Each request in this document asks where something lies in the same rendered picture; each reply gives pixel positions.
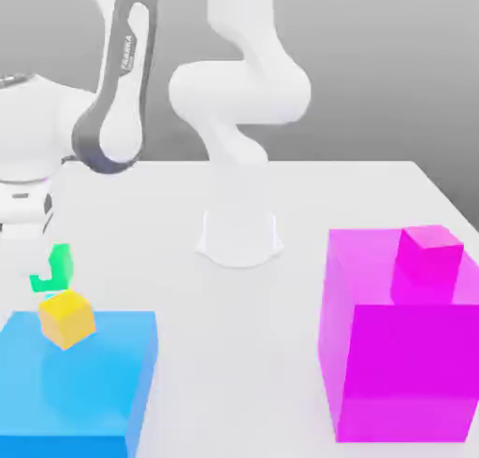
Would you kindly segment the small yellow cube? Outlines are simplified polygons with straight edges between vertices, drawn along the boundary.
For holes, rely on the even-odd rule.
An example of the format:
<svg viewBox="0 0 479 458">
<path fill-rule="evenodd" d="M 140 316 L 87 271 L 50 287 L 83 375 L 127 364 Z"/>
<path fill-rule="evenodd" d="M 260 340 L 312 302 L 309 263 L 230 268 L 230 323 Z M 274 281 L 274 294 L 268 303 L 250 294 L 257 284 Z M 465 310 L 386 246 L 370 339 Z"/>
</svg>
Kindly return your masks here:
<svg viewBox="0 0 479 458">
<path fill-rule="evenodd" d="M 63 351 L 96 331 L 91 303 L 72 290 L 42 301 L 37 311 L 42 334 Z"/>
</svg>

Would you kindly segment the large blue box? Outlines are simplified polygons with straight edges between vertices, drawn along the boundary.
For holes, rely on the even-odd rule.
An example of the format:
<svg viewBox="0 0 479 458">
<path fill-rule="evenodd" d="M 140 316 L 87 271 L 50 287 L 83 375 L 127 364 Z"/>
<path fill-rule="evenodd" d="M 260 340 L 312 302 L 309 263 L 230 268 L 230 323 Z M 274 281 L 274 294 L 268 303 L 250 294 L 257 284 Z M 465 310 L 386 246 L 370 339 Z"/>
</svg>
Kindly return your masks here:
<svg viewBox="0 0 479 458">
<path fill-rule="evenodd" d="M 136 458 L 158 352 L 151 311 L 99 311 L 63 351 L 33 311 L 0 330 L 0 458 Z"/>
</svg>

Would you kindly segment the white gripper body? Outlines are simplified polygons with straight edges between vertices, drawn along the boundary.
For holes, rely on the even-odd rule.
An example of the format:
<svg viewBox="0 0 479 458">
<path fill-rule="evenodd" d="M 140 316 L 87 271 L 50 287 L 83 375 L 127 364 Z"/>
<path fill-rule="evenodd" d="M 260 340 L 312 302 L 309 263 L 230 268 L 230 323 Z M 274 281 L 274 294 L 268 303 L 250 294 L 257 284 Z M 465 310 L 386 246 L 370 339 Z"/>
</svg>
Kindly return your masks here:
<svg viewBox="0 0 479 458">
<path fill-rule="evenodd" d="M 0 252 L 26 276 L 50 274 L 50 183 L 0 183 Z"/>
</svg>

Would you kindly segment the large magenta box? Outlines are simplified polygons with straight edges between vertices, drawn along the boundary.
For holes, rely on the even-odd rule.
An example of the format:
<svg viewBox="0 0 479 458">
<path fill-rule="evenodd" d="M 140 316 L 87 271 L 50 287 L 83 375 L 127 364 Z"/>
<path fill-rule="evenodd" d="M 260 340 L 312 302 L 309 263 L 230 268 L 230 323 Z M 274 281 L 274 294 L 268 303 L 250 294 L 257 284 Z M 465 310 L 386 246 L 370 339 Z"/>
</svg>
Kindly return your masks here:
<svg viewBox="0 0 479 458">
<path fill-rule="evenodd" d="M 333 229 L 318 353 L 339 442 L 462 442 L 479 406 L 479 264 L 452 302 L 395 305 L 402 229 Z"/>
</svg>

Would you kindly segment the small magenta cube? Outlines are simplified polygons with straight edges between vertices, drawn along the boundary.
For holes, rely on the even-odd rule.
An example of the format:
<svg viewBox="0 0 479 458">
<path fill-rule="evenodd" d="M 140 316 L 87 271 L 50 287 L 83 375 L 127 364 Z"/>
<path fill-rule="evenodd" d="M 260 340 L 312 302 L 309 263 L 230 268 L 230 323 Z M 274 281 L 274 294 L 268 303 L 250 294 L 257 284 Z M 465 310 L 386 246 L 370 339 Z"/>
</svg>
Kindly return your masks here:
<svg viewBox="0 0 479 458">
<path fill-rule="evenodd" d="M 395 305 L 452 302 L 464 244 L 439 224 L 400 231 L 390 294 Z"/>
</svg>

